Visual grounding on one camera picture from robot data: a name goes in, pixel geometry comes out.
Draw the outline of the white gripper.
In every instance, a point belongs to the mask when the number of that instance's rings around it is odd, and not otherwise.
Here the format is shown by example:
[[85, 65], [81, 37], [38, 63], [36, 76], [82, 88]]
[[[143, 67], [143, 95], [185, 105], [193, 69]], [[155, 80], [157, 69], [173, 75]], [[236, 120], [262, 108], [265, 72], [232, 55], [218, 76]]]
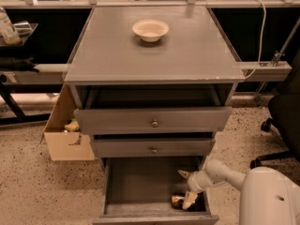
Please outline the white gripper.
[[216, 181], [213, 180], [206, 171], [196, 171], [196, 172], [187, 172], [183, 170], [177, 171], [183, 178], [187, 179], [188, 190], [185, 194], [182, 208], [184, 210], [189, 209], [189, 207], [195, 203], [198, 194], [201, 193], [207, 188], [211, 188]]

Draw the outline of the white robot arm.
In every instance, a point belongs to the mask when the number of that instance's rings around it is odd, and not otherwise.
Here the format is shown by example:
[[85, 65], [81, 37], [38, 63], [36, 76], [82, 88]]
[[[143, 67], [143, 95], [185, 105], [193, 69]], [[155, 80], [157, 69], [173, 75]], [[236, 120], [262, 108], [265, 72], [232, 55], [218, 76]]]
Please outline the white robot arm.
[[300, 187], [277, 170], [256, 167], [242, 173], [211, 159], [200, 171], [178, 173], [187, 180], [184, 210], [201, 192], [227, 183], [240, 192], [239, 225], [300, 225]]

